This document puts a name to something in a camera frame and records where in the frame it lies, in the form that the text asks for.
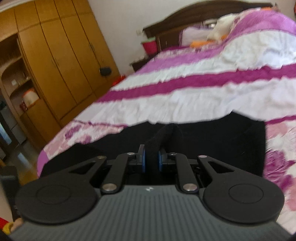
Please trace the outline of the black knit cardigan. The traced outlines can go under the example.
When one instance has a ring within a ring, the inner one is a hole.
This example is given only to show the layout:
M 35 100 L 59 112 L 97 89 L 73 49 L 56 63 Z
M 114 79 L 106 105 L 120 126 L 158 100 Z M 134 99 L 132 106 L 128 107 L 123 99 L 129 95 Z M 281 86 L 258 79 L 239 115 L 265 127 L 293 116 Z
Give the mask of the black knit cardigan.
M 74 144 L 44 165 L 45 177 L 96 156 L 114 159 L 119 154 L 145 147 L 145 168 L 159 167 L 159 151 L 181 153 L 189 159 L 206 155 L 262 176 L 266 152 L 263 121 L 231 112 L 212 121 L 197 123 L 140 123 L 109 134 L 90 144 Z

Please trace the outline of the small black hanging bag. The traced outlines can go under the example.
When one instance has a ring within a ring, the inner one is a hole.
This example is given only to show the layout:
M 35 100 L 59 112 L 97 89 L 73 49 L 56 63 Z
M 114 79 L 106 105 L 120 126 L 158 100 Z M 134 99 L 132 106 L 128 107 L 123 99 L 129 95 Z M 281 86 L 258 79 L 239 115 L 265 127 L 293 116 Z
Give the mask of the small black hanging bag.
M 110 67 L 102 67 L 102 68 L 100 68 L 99 72 L 100 72 L 101 76 L 107 77 L 107 76 L 111 75 L 112 69 Z

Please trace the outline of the white container on shelf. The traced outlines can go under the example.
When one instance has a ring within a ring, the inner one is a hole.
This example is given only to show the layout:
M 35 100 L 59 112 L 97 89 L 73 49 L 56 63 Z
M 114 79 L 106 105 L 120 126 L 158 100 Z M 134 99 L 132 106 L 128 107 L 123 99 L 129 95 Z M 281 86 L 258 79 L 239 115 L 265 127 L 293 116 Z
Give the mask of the white container on shelf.
M 34 105 L 34 103 L 40 98 L 36 90 L 34 88 L 30 88 L 22 95 L 22 99 L 26 107 L 29 108 L 30 106 Z

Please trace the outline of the pink floral bed quilt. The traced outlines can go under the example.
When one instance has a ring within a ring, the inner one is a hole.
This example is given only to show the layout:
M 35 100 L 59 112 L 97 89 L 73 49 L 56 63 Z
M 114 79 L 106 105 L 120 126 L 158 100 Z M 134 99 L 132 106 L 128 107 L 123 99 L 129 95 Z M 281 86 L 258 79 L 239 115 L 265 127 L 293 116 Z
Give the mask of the pink floral bed quilt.
M 230 33 L 203 47 L 159 53 L 70 121 L 41 151 L 44 165 L 140 123 L 197 123 L 231 112 L 263 121 L 262 177 L 285 195 L 278 223 L 295 233 L 295 22 L 272 9 L 237 14 Z

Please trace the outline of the wooden wardrobe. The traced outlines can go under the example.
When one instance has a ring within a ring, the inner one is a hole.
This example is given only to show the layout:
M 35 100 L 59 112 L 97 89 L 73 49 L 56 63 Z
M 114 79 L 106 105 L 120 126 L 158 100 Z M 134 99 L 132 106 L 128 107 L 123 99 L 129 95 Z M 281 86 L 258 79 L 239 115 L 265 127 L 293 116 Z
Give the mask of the wooden wardrobe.
M 110 67 L 111 75 L 99 70 Z M 119 77 L 88 1 L 1 1 L 1 93 L 39 149 Z M 29 108 L 22 95 L 34 88 Z

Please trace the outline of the red plastic bucket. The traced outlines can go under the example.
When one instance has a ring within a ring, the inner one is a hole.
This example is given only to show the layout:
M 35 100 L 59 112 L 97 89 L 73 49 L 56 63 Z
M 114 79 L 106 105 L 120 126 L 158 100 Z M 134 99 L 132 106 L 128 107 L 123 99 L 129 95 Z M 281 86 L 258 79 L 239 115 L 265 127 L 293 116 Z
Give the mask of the red plastic bucket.
M 158 47 L 157 47 L 155 37 L 148 38 L 147 40 L 142 41 L 141 45 L 143 46 L 146 54 L 149 56 L 154 55 L 158 52 Z

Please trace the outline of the lilac pillow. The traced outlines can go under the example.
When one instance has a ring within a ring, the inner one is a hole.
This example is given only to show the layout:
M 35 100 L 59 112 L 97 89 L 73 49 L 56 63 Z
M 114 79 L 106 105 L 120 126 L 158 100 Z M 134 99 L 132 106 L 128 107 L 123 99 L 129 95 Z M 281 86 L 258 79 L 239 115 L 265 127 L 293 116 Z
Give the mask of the lilac pillow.
M 179 33 L 179 46 L 186 47 L 194 41 L 206 41 L 207 36 L 213 28 L 207 26 L 194 25 L 187 27 Z

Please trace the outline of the dark wooden headboard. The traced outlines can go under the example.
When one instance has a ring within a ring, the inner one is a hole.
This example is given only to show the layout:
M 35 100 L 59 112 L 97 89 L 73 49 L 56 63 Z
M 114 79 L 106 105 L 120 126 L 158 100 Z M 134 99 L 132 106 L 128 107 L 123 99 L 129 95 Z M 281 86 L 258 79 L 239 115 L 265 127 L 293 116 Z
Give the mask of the dark wooden headboard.
M 179 43 L 181 30 L 218 19 L 227 14 L 236 14 L 251 8 L 272 7 L 271 3 L 249 3 L 246 1 L 201 1 L 186 6 L 164 20 L 147 26 L 143 32 L 148 38 L 155 37 L 158 51 L 175 47 Z

